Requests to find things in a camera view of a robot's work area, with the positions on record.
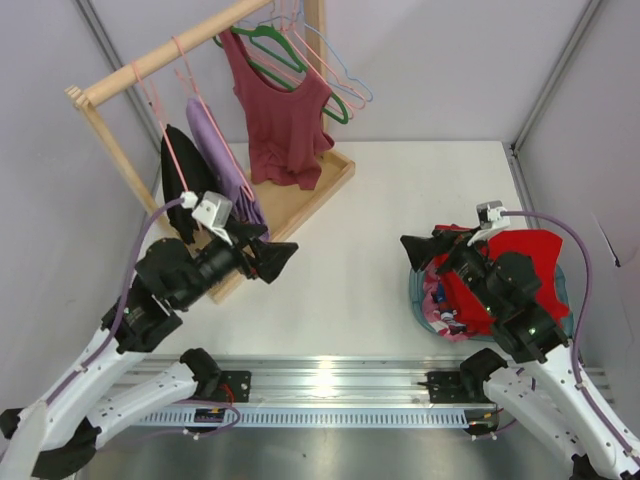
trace red tank top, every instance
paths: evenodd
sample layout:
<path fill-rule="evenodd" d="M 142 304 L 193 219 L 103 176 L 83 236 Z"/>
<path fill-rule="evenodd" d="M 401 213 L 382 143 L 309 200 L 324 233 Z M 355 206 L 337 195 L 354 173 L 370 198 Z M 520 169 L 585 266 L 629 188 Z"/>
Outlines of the red tank top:
<path fill-rule="evenodd" d="M 276 87 L 247 63 L 236 34 L 227 30 L 220 39 L 247 118 L 251 180 L 313 190 L 322 172 L 315 157 L 334 145 L 321 122 L 331 88 L 313 70 L 295 90 Z"/>

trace lavender shirt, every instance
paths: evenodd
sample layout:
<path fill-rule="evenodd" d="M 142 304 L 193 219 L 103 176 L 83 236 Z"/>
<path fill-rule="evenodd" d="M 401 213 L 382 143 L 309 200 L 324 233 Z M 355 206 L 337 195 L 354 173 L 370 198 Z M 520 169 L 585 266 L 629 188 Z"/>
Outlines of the lavender shirt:
<path fill-rule="evenodd" d="M 255 201 L 252 202 L 242 190 L 241 187 L 245 184 L 246 179 L 234 167 L 235 158 L 227 152 L 224 138 L 218 135 L 213 128 L 207 113 L 197 98 L 190 98 L 187 102 L 187 121 L 200 154 L 217 177 L 220 193 L 231 200 L 238 219 L 243 222 L 266 225 L 267 219 L 260 207 L 258 197 L 254 192 Z M 269 232 L 262 238 L 268 239 Z"/>

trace cable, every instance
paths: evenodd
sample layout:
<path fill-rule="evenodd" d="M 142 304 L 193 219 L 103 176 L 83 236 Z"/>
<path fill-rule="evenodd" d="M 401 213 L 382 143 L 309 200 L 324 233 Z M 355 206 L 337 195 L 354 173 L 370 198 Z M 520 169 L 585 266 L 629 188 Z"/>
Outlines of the cable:
<path fill-rule="evenodd" d="M 138 234 L 138 238 L 136 239 L 136 242 L 134 243 L 133 248 L 131 250 L 131 255 L 129 257 L 129 263 L 127 264 L 124 282 L 122 284 L 122 293 L 120 294 L 120 300 L 118 301 L 118 308 L 116 309 L 116 315 L 113 320 L 113 324 L 111 325 L 111 329 L 109 330 L 109 335 L 107 335 L 107 338 L 104 339 L 104 341 L 96 349 L 96 351 L 93 352 L 91 355 L 89 355 L 89 357 L 80 364 L 83 370 L 89 367 L 89 365 L 91 365 L 91 363 L 102 352 L 104 352 L 104 350 L 107 348 L 107 345 L 109 345 L 111 340 L 113 340 L 113 338 L 116 336 L 116 332 L 118 331 L 118 328 L 122 323 L 124 309 L 127 305 L 127 298 L 129 296 L 129 286 L 131 285 L 131 281 L 133 280 L 133 275 L 135 273 L 135 268 L 136 268 L 136 262 L 138 261 L 138 255 L 140 254 L 140 250 L 142 249 L 142 242 L 144 242 L 144 238 L 146 237 L 147 233 L 151 229 L 151 226 L 158 219 L 158 217 L 160 217 L 160 215 L 165 213 L 170 208 L 180 205 L 181 203 L 182 203 L 181 198 L 176 198 L 175 200 L 171 200 L 170 202 L 165 203 L 160 208 L 158 208 L 155 212 L 153 212 L 153 214 L 144 223 L 142 230 L 140 230 L 140 233 Z M 73 382 L 73 380 L 78 375 L 80 375 L 80 373 L 81 373 L 80 369 L 74 370 L 67 376 L 67 378 L 65 378 L 62 382 L 60 382 L 60 385 L 58 385 L 58 387 L 46 399 L 47 405 L 51 405 L 51 403 L 60 396 L 60 394 L 65 390 L 65 388 L 67 388 L 69 384 Z"/>
<path fill-rule="evenodd" d="M 582 385 L 582 373 L 580 372 L 580 359 L 579 359 L 579 348 L 580 340 L 582 339 L 582 326 L 583 321 L 585 319 L 587 309 L 589 306 L 589 300 L 591 299 L 591 288 L 593 282 L 593 264 L 591 263 L 591 256 L 589 255 L 589 251 L 587 250 L 587 245 L 584 243 L 584 240 L 580 238 L 580 235 L 571 228 L 569 225 L 564 223 L 561 220 L 553 217 L 552 215 L 547 215 L 545 213 L 538 212 L 524 212 L 524 211 L 512 211 L 512 212 L 502 212 L 502 216 L 505 217 L 533 217 L 539 218 L 541 220 L 546 220 L 547 222 L 551 222 L 554 225 L 560 227 L 565 232 L 567 232 L 578 244 L 580 248 L 580 252 L 582 253 L 582 257 L 584 258 L 584 263 L 587 271 L 586 275 L 586 285 L 584 290 L 584 298 L 582 300 L 582 308 L 580 309 L 580 315 L 578 316 L 578 321 L 576 322 L 575 333 L 573 335 L 573 346 L 571 348 L 571 365 L 573 368 L 573 375 L 576 379 L 577 385 Z M 633 452 L 633 447 L 627 442 L 624 436 L 616 429 L 616 427 L 611 423 L 611 421 L 607 418 L 604 412 L 600 409 L 593 396 L 589 392 L 587 388 L 580 388 L 582 395 L 584 396 L 586 402 L 593 409 L 596 416 L 602 421 L 602 423 L 607 427 L 611 435 L 615 437 L 615 439 L 622 445 L 622 448 L 628 453 Z M 640 457 L 637 455 L 633 455 L 634 462 L 640 467 Z"/>
<path fill-rule="evenodd" d="M 520 367 L 516 371 L 516 375 L 521 375 L 522 372 L 524 372 L 524 368 Z M 536 379 L 535 378 L 531 379 L 531 391 L 532 392 L 536 391 Z M 504 411 L 504 408 L 501 408 L 496 413 L 501 413 L 503 411 Z M 507 431 L 511 430 L 513 427 L 516 426 L 517 423 L 518 423 L 518 421 L 514 418 L 509 423 L 507 423 L 504 427 L 498 428 L 495 432 L 488 433 L 486 435 L 481 435 L 479 437 L 472 438 L 472 440 L 475 441 L 475 440 L 489 440 L 490 438 L 493 439 L 493 438 L 497 437 L 498 435 L 503 434 L 504 432 L 507 432 Z"/>
<path fill-rule="evenodd" d="M 226 383 L 223 383 L 222 385 L 220 385 L 220 388 L 224 391 L 224 393 L 227 394 L 227 397 L 229 398 L 229 403 L 231 404 L 236 403 L 236 397 L 231 391 L 231 389 L 229 388 L 229 385 L 227 385 Z"/>
<path fill-rule="evenodd" d="M 143 437 L 137 438 L 135 443 L 146 442 L 147 440 L 151 440 L 157 437 L 163 437 L 164 435 L 190 435 L 194 440 L 199 440 L 201 438 L 208 438 L 214 435 L 219 435 L 221 433 L 227 432 L 235 427 L 242 418 L 242 414 L 240 411 L 231 404 L 228 403 L 220 403 L 220 402 L 208 402 L 205 400 L 181 400 L 176 402 L 174 405 L 203 405 L 206 407 L 215 407 L 215 408 L 224 408 L 225 410 L 231 411 L 235 418 L 228 425 L 223 425 L 222 427 L 218 427 L 215 430 L 207 433 L 196 433 L 190 434 L 188 431 L 185 433 L 184 428 L 167 428 L 164 430 L 159 430 L 157 432 L 150 433 L 149 435 L 144 435 Z"/>

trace black garment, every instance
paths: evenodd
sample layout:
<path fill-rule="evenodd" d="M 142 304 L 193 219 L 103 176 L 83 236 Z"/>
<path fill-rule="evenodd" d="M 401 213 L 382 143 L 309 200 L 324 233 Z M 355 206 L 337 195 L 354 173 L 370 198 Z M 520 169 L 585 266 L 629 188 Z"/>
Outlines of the black garment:
<path fill-rule="evenodd" d="M 167 125 L 166 133 L 189 190 L 197 195 L 202 195 L 206 191 L 220 193 L 220 187 L 215 175 L 211 172 L 189 137 L 171 125 Z M 179 198 L 184 191 L 184 187 L 164 136 L 160 144 L 160 164 L 164 201 L 168 202 Z M 191 217 L 191 210 L 180 207 L 172 208 L 167 212 L 167 215 L 169 216 L 169 222 L 178 231 L 182 241 L 186 244 L 194 243 L 193 232 L 197 230 L 198 226 Z"/>

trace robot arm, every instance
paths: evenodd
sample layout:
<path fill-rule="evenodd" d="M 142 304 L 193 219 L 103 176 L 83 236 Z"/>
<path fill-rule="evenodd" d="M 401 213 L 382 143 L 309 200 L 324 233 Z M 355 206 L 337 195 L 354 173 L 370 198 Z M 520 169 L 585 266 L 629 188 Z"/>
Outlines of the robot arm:
<path fill-rule="evenodd" d="M 428 239 L 404 236 L 401 241 L 414 270 L 448 253 L 438 272 L 454 272 L 475 295 L 494 318 L 491 333 L 496 343 L 542 384 L 559 412 L 535 392 L 521 388 L 504 360 L 489 349 L 462 363 L 464 386 L 472 396 L 484 393 L 504 406 L 566 466 L 573 466 L 572 478 L 640 479 L 640 442 L 579 365 L 582 381 L 576 380 L 571 342 L 535 300 L 541 283 L 532 259 L 507 252 L 493 261 L 476 248 L 477 241 L 508 226 L 502 204 L 481 204 L 477 211 L 477 229 L 434 232 Z M 625 450 L 625 443 L 631 449 Z"/>
<path fill-rule="evenodd" d="M 40 452 L 34 476 L 66 478 L 86 465 L 111 438 L 149 413 L 189 398 L 211 400 L 221 372 L 202 349 L 189 350 L 154 379 L 100 399 L 127 370 L 182 324 L 175 310 L 187 310 L 235 270 L 247 278 L 271 283 L 297 250 L 293 243 L 260 241 L 266 227 L 241 224 L 230 218 L 231 203 L 221 195 L 207 192 L 198 199 L 187 192 L 181 201 L 171 205 L 178 203 L 192 208 L 193 217 L 215 236 L 195 257 L 182 241 L 161 239 L 136 263 L 137 276 L 125 290 L 124 309 L 120 300 L 116 302 L 80 356 L 36 402 L 46 405 L 46 415 L 39 443 L 31 442 L 32 448 Z M 160 213 L 156 212 L 151 220 Z M 11 439 L 21 424 L 28 423 L 23 420 L 31 411 L 11 409 L 0 415 L 0 429 L 6 438 Z M 10 458 L 4 458 L 0 473 L 12 472 L 7 464 L 11 464 Z M 21 477 L 9 473 L 7 478 Z"/>

